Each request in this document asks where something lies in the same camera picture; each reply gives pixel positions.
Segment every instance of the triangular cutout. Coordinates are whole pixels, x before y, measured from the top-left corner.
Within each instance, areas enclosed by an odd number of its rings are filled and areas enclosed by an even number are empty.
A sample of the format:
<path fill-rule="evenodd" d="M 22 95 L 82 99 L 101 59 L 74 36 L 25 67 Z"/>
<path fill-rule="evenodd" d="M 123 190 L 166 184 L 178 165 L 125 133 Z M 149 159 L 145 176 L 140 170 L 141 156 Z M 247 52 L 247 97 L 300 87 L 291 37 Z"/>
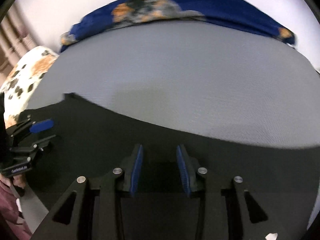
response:
<path fill-rule="evenodd" d="M 65 225 L 70 224 L 73 206 L 76 201 L 76 196 L 77 196 L 76 192 L 72 192 L 70 194 L 70 196 L 67 198 L 65 203 L 60 207 L 58 212 L 54 215 L 53 217 L 54 222 L 62 223 Z"/>
<path fill-rule="evenodd" d="M 255 199 L 252 197 L 249 191 L 244 192 L 244 198 L 249 211 L 249 217 L 250 217 L 251 223 L 256 224 L 256 223 L 268 220 L 267 214 L 255 201 Z"/>

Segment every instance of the gray surface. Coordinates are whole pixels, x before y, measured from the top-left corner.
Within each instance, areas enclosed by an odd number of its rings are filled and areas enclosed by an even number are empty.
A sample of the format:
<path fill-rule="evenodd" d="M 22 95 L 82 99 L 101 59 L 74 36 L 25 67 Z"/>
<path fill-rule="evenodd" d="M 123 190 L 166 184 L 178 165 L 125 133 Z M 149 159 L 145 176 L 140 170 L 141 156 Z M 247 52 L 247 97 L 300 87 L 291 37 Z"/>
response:
<path fill-rule="evenodd" d="M 315 205 L 312 209 L 310 218 L 309 218 L 309 222 L 308 222 L 308 226 L 307 229 L 309 229 L 309 227 L 312 225 L 313 221 L 316 219 L 316 216 L 318 215 L 320 211 L 320 183 L 319 183 L 319 188 L 318 188 L 318 194 L 317 194 L 317 198 L 316 198 L 316 202 Z"/>
<path fill-rule="evenodd" d="M 29 185 L 25 188 L 25 195 L 20 198 L 20 205 L 26 223 L 30 231 L 34 233 L 47 215 L 48 210 Z"/>
<path fill-rule="evenodd" d="M 120 114 L 224 140 L 277 147 L 320 141 L 320 80 L 271 38 L 203 22 L 102 33 L 71 46 L 29 101 L 76 92 Z"/>

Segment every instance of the maroon fabric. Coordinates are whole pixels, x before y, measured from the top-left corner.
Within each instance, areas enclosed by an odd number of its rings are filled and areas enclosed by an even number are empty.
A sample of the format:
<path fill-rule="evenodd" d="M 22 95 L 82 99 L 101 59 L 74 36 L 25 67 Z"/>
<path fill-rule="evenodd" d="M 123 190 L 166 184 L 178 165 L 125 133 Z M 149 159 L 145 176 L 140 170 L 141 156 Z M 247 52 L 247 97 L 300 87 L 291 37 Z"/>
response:
<path fill-rule="evenodd" d="M 32 233 L 26 222 L 17 225 L 19 210 L 16 204 L 16 197 L 12 194 L 7 185 L 0 182 L 0 213 L 8 223 L 11 230 L 20 240 L 29 240 Z"/>

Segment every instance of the black metal bracket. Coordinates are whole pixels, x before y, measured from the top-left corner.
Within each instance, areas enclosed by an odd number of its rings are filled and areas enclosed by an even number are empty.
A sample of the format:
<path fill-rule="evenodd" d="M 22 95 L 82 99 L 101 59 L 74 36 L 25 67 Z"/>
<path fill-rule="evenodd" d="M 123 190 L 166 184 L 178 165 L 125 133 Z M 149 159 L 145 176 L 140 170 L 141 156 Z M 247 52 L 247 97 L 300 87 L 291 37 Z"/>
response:
<path fill-rule="evenodd" d="M 290 239 L 272 212 L 267 207 L 261 207 L 259 201 L 250 194 L 252 191 L 243 178 L 236 176 L 228 179 L 214 174 L 211 170 L 200 166 L 195 158 L 189 157 L 184 145 L 177 147 L 177 162 L 185 193 L 188 197 L 200 197 L 195 239 L 225 239 L 221 192 L 226 190 L 223 185 L 227 184 L 231 184 L 231 189 L 228 190 L 235 193 L 233 205 L 240 214 L 238 222 L 241 227 L 236 232 L 237 236 L 234 236 L 235 232 L 230 223 L 228 239 L 266 239 L 266 236 L 271 234 L 277 234 L 279 239 Z M 230 211 L 228 216 L 231 216 L 228 220 L 234 223 L 232 216 L 236 214 Z"/>
<path fill-rule="evenodd" d="M 41 155 L 40 153 L 50 150 L 50 140 L 55 135 L 36 141 L 30 147 L 20 147 L 19 143 L 32 133 L 52 128 L 53 121 L 48 119 L 33 122 L 29 116 L 28 119 L 5 129 L 4 93 L 0 93 L 0 113 L 0 125 L 2 126 L 0 130 L 0 173 L 11 180 L 10 189 L 15 197 L 19 198 L 24 195 L 24 190 L 13 185 L 12 177 L 31 170 Z"/>
<path fill-rule="evenodd" d="M 143 161 L 142 145 L 135 145 L 119 168 L 103 177 L 78 177 L 53 206 L 32 240 L 124 239 L 120 199 L 133 197 Z"/>

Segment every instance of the cloth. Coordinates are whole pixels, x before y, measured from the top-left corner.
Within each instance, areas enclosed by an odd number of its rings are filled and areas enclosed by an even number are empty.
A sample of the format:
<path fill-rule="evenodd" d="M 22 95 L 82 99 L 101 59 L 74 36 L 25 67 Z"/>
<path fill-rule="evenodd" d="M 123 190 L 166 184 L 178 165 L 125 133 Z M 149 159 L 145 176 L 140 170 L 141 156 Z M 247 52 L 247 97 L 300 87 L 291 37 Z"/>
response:
<path fill-rule="evenodd" d="M 244 0 L 117 0 L 87 14 L 64 33 L 61 52 L 104 31 L 169 19 L 205 21 L 295 44 L 293 32 Z"/>
<path fill-rule="evenodd" d="M 32 233 L 25 220 L 19 216 L 16 199 L 10 188 L 0 182 L 0 214 L 20 240 L 29 240 Z"/>
<path fill-rule="evenodd" d="M 58 55 L 51 49 L 38 46 L 27 52 L 12 69 L 0 92 L 4 92 L 4 122 L 8 128 L 17 123 L 19 114 Z"/>

